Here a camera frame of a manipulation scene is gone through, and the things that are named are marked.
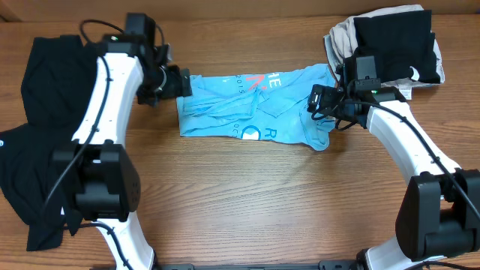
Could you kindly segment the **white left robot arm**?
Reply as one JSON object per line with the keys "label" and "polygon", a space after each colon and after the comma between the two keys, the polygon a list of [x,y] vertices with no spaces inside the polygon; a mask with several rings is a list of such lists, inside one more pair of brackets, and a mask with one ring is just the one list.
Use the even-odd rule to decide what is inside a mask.
{"label": "white left robot arm", "polygon": [[82,122],[52,159],[60,171],[52,192],[66,200],[65,229],[71,235],[97,228],[117,269],[156,269],[157,256],[137,215],[140,176],[125,149],[135,102],[192,94],[190,74],[167,64],[165,46],[146,34],[106,34],[97,44],[97,75]]}

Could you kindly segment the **light blue t-shirt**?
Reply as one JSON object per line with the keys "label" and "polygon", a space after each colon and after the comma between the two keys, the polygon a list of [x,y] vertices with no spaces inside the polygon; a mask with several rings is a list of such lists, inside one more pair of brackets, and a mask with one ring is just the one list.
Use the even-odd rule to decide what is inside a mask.
{"label": "light blue t-shirt", "polygon": [[335,122],[314,121],[307,111],[315,85],[335,85],[327,64],[265,74],[192,75],[192,94],[176,100],[180,134],[302,143],[323,151]]}

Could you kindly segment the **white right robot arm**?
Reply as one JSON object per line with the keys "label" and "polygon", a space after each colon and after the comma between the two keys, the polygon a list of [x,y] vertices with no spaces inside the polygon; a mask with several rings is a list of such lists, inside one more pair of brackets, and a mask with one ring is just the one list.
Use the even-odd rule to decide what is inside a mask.
{"label": "white right robot arm", "polygon": [[407,184],[394,236],[340,266],[423,269],[446,266],[446,258],[479,250],[479,171],[461,169],[436,147],[396,88],[350,91],[314,85],[307,110],[315,120],[331,116],[368,130]]}

